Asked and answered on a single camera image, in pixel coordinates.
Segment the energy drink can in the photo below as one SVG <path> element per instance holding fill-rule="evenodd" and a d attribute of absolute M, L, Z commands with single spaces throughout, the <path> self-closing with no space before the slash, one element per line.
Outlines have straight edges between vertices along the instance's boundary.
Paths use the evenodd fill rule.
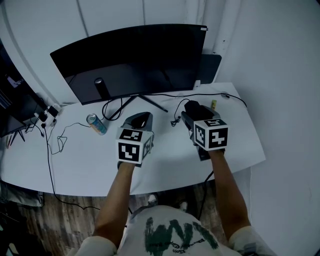
<path fill-rule="evenodd" d="M 105 135 L 107 132 L 107 128 L 104 124 L 99 120 L 96 114 L 89 114 L 86 117 L 87 123 L 99 134 Z"/>

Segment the person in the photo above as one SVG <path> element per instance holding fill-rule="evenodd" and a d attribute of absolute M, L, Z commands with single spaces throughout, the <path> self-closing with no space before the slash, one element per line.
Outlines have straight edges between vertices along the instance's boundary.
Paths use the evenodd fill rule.
<path fill-rule="evenodd" d="M 252 228 L 245 201 L 229 169 L 224 153 L 209 151 L 214 171 L 217 210 L 229 247 L 192 215 L 180 209 L 156 205 L 128 218 L 129 196 L 135 165 L 122 162 L 100 210 L 93 236 L 86 238 L 76 256 L 275 256 Z"/>

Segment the white t-shirt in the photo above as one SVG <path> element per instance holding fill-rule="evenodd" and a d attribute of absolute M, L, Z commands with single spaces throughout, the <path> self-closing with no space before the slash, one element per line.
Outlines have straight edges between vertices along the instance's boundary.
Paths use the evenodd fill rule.
<path fill-rule="evenodd" d="M 132 217 L 116 246 L 108 239 L 92 236 L 85 239 L 76 256 L 275 256 L 251 226 L 235 232 L 229 247 L 201 226 L 192 215 L 159 205 L 142 210 Z"/>

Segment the hand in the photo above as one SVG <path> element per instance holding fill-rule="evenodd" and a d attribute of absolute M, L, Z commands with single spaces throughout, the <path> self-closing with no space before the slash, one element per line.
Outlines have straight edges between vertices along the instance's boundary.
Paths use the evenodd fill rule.
<path fill-rule="evenodd" d="M 217 158 L 217 157 L 224 157 L 224 153 L 220 149 L 211 150 L 211 151 L 208 151 L 208 153 L 211 159 Z"/>
<path fill-rule="evenodd" d="M 120 171 L 134 171 L 136 164 L 131 162 L 121 162 L 118 170 Z"/>

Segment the green print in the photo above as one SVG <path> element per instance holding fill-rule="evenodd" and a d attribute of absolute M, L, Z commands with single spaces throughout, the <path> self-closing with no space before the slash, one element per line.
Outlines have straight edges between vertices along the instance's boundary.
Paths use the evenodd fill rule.
<path fill-rule="evenodd" d="M 152 217 L 148 218 L 145 224 L 144 232 L 144 246 L 145 250 L 154 256 L 162 256 L 165 250 L 169 248 L 172 237 L 173 226 L 170 225 L 166 229 L 165 225 L 159 225 L 154 231 L 154 220 Z"/>
<path fill-rule="evenodd" d="M 193 231 L 192 225 L 189 223 L 185 223 L 184 224 L 184 232 L 182 231 L 182 228 L 180 227 L 179 222 L 176 219 L 173 219 L 170 221 L 170 226 L 171 225 L 175 229 L 177 235 L 183 241 L 182 246 L 181 246 L 182 249 L 187 249 L 192 237 L 194 236 L 194 231 Z"/>
<path fill-rule="evenodd" d="M 206 239 L 209 242 L 212 249 L 218 249 L 218 243 L 208 230 L 206 230 L 203 226 L 196 222 L 193 222 L 193 227 L 203 236 L 204 239 Z"/>
<path fill-rule="evenodd" d="M 183 225 L 184 231 L 179 225 L 176 219 L 171 220 L 170 225 L 166 228 L 165 225 L 159 225 L 154 231 L 154 220 L 152 217 L 148 218 L 145 224 L 144 232 L 144 246 L 145 250 L 153 256 L 162 256 L 164 251 L 166 251 L 171 245 L 174 249 L 174 253 L 186 253 L 186 249 L 194 246 L 195 244 L 203 243 L 207 240 L 212 247 L 212 249 L 217 249 L 218 244 L 214 237 L 200 224 L 193 222 L 193 226 L 189 223 Z M 175 229 L 177 235 L 182 240 L 182 244 L 179 245 L 172 241 L 172 232 Z M 191 239 L 194 236 L 194 230 L 198 231 L 204 239 L 200 239 L 190 244 Z"/>

